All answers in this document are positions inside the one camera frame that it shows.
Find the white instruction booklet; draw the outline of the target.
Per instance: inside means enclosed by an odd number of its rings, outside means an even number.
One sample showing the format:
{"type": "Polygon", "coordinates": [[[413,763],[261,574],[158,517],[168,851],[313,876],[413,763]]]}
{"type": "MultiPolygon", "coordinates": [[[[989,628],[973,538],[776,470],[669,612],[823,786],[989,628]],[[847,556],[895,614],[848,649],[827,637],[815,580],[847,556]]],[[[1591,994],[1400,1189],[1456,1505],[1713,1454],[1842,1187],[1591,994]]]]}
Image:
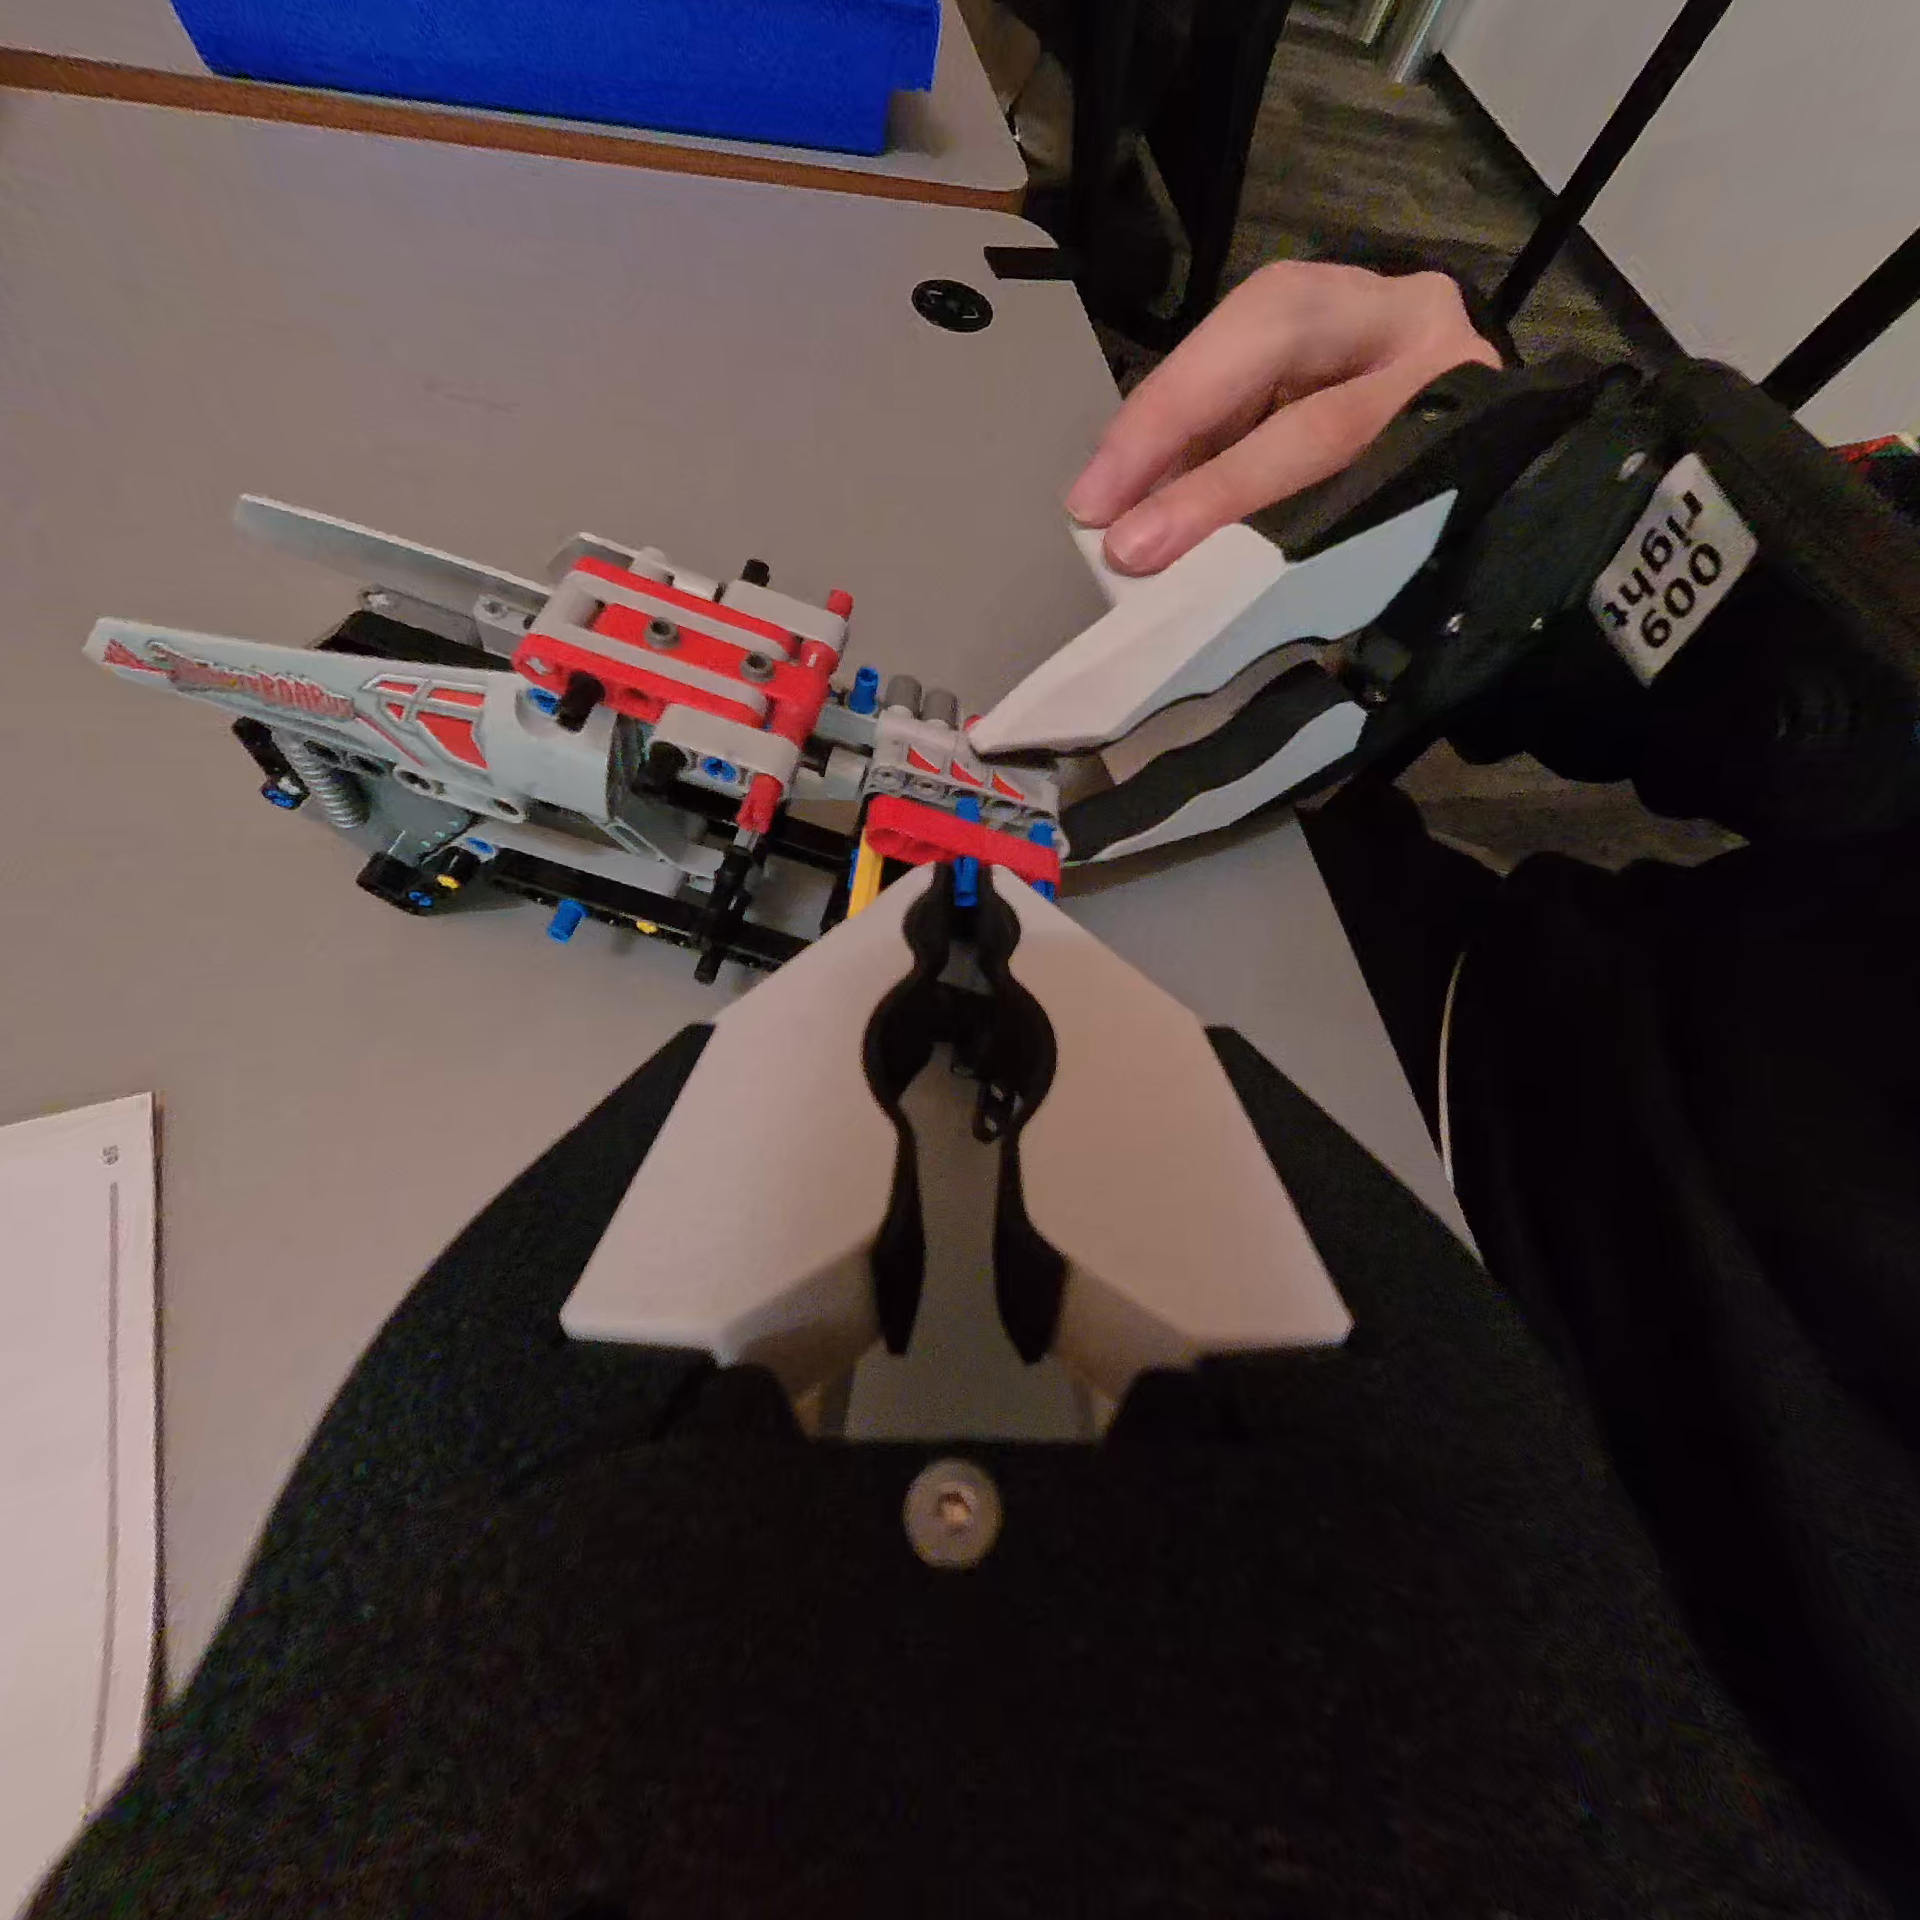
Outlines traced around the white instruction booklet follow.
{"type": "Polygon", "coordinates": [[[3,1916],[131,1770],[160,1632],[154,1096],[3,1132],[3,1916]]]}

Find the red beam with blue pins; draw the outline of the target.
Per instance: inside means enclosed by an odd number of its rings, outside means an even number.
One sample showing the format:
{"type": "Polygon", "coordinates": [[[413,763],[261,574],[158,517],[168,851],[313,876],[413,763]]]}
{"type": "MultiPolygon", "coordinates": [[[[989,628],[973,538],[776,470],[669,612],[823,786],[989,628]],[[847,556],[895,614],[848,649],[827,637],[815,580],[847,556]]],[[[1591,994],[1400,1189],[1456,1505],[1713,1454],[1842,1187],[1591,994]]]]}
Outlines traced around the red beam with blue pins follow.
{"type": "Polygon", "coordinates": [[[947,868],[951,902],[970,914],[989,894],[990,870],[1021,877],[1047,901],[1062,894],[1066,841],[1051,819],[990,824],[977,797],[937,808],[880,796],[864,808],[848,870],[848,912],[863,912],[895,868],[947,868]]]}

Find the grey desk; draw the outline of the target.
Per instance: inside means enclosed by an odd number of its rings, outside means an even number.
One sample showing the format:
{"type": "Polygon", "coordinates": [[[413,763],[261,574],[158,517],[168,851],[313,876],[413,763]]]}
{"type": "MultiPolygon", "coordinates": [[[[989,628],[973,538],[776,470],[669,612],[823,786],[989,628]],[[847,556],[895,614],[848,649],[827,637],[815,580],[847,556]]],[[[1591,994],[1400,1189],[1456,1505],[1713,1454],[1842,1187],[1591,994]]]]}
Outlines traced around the grey desk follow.
{"type": "Polygon", "coordinates": [[[1002,698],[1099,611],[1063,496],[1118,409],[1039,233],[329,129],[5,98],[5,1120],[157,1092],[165,1660],[307,1436],[521,1168],[746,990],[526,906],[409,918],[97,618],[307,644],[274,496],[543,576],[576,533],[855,596],[853,659],[1002,698]],[[920,281],[983,292],[951,334],[920,281]]]}
{"type": "Polygon", "coordinates": [[[335,129],[479,153],[585,161],[878,201],[1021,213],[1026,192],[1023,153],[1002,121],[957,4],[945,4],[930,91],[895,101],[889,139],[878,155],[219,78],[205,64],[175,6],[163,3],[5,3],[3,85],[232,121],[335,129]]]}

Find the black tripod leg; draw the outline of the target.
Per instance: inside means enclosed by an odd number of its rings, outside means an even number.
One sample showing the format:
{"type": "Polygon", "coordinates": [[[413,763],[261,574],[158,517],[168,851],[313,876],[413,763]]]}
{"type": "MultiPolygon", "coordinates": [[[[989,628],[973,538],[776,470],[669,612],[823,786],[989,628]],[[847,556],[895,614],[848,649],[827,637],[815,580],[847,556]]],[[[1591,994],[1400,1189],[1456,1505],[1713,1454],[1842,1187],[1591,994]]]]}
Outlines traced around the black tripod leg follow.
{"type": "Polygon", "coordinates": [[[1911,230],[1858,289],[1818,322],[1810,334],[1769,371],[1760,389],[1790,411],[1801,409],[1847,371],[1918,301],[1920,230],[1911,230]]]}
{"type": "Polygon", "coordinates": [[[1722,20],[1736,3],[1686,3],[1659,36],[1640,74],[1625,88],[1621,102],[1610,112],[1591,146],[1578,161],[1568,180],[1553,194],[1529,230],[1526,248],[1513,257],[1499,284],[1486,297],[1490,315],[1512,322],[1533,292],[1539,289],[1553,262],[1565,254],[1573,233],[1585,226],[1600,192],[1624,168],[1653,120],[1674,96],[1679,83],[1691,68],[1722,20]]]}

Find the toy brick vehicle model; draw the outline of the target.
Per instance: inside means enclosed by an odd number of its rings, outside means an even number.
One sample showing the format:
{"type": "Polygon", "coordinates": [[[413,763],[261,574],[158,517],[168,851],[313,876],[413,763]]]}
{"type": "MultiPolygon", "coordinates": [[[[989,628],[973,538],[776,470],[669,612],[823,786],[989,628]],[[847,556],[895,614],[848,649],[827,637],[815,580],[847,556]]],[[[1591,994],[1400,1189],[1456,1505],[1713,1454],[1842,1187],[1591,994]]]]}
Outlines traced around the toy brick vehicle model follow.
{"type": "Polygon", "coordinates": [[[597,923],[751,985],[853,916],[864,808],[977,797],[1051,819],[1057,776],[994,768],[950,691],[847,668],[853,601],[576,534],[547,576],[241,496],[234,523],[357,582],[310,644],[98,618],[88,660],[222,716],[277,809],[359,849],[417,921],[475,901],[597,923]]]}

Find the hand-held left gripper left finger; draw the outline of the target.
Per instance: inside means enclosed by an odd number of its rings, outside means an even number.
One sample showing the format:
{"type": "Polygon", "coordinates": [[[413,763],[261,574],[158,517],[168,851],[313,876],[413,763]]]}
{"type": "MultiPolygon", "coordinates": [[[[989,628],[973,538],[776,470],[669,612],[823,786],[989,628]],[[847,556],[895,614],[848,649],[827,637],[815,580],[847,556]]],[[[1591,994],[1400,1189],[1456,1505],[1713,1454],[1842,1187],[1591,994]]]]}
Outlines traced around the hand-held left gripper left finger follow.
{"type": "Polygon", "coordinates": [[[903,1102],[945,1040],[951,946],[950,870],[918,868],[696,1033],[570,1338],[760,1364],[792,1397],[907,1350],[926,1228],[903,1102]]]}

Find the person's black clothing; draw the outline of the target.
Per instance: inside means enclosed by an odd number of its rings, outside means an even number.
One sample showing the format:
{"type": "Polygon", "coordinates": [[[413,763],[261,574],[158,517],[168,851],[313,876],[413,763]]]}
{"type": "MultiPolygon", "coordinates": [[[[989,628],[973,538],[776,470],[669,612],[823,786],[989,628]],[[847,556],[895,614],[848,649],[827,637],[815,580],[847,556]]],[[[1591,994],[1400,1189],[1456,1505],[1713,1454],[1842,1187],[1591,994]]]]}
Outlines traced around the person's black clothing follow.
{"type": "Polygon", "coordinates": [[[1387,786],[1303,833],[1696,1644],[1915,1916],[1915,826],[1497,873],[1387,786]]]}

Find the blue plastic bin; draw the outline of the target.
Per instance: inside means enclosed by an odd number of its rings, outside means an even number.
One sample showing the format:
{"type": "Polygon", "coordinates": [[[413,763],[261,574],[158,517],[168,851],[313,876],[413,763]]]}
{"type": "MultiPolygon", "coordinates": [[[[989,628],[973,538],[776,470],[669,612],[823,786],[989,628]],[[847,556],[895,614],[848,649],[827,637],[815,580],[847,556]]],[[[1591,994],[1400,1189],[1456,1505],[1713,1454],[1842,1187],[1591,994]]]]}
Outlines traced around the blue plastic bin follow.
{"type": "Polygon", "coordinates": [[[224,78],[877,155],[941,3],[175,3],[224,78]]]}

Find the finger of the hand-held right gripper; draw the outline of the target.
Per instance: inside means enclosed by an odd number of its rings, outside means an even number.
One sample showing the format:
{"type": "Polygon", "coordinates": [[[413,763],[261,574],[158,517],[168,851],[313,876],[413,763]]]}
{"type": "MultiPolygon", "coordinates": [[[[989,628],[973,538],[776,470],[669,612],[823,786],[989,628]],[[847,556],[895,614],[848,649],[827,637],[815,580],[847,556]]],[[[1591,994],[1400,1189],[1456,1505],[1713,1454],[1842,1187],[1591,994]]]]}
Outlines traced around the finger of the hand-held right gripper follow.
{"type": "Polygon", "coordinates": [[[1456,505],[1448,490],[1309,560],[1229,525],[1135,582],[970,731],[985,760],[1112,748],[1297,641],[1369,627],[1424,569],[1456,505]]]}
{"type": "Polygon", "coordinates": [[[1297,664],[1201,731],[1149,754],[1063,811],[1074,868],[1226,833],[1309,796],[1355,756],[1368,712],[1319,664],[1297,664]]]}

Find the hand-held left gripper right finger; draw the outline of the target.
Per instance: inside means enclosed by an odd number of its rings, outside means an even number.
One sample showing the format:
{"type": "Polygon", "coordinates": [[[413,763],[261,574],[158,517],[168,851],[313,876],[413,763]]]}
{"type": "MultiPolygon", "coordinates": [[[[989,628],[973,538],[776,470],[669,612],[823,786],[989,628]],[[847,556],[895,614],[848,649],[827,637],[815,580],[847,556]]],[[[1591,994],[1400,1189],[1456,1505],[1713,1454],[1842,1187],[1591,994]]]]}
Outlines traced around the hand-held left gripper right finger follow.
{"type": "Polygon", "coordinates": [[[1121,1403],[1202,1360],[1342,1346],[1354,1314],[1198,1016],[1006,868],[983,870],[1015,1353],[1121,1403]]]}

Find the person's right hand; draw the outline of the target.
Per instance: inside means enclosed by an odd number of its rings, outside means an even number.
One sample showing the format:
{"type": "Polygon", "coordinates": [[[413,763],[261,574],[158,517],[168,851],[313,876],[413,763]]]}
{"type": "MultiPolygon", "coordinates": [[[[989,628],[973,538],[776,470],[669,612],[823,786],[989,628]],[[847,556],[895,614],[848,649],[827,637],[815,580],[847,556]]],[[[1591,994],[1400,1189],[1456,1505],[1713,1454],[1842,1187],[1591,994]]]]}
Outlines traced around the person's right hand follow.
{"type": "Polygon", "coordinates": [[[1448,274],[1274,262],[1136,385],[1066,513],[1143,579],[1344,474],[1438,378],[1502,363],[1448,274]]]}

